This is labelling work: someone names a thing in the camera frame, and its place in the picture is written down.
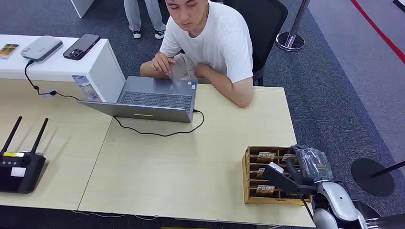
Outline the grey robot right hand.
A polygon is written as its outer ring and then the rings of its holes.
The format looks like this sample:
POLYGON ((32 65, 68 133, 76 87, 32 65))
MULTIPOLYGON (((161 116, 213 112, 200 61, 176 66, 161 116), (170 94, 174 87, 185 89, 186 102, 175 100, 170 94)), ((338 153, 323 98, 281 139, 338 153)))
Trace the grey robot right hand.
POLYGON ((291 178, 300 185, 331 181, 332 169, 324 152, 316 148, 294 145, 288 149, 295 157, 287 158, 287 170, 291 178))

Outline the person's right hand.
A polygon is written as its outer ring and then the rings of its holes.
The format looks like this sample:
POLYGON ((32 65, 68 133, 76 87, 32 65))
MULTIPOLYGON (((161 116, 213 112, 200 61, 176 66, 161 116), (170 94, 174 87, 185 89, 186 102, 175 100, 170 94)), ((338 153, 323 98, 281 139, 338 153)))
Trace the person's right hand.
POLYGON ((166 78, 171 74, 171 66, 176 62, 166 55, 158 52, 151 61, 152 76, 158 78, 166 78))

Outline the person's left hand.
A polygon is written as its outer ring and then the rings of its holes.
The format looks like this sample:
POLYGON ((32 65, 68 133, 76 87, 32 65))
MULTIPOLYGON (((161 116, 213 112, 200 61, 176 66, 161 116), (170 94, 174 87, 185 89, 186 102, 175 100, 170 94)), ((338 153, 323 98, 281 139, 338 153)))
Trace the person's left hand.
POLYGON ((204 63, 198 63, 194 68, 194 75, 196 78, 209 78, 209 74, 212 72, 212 68, 204 63))

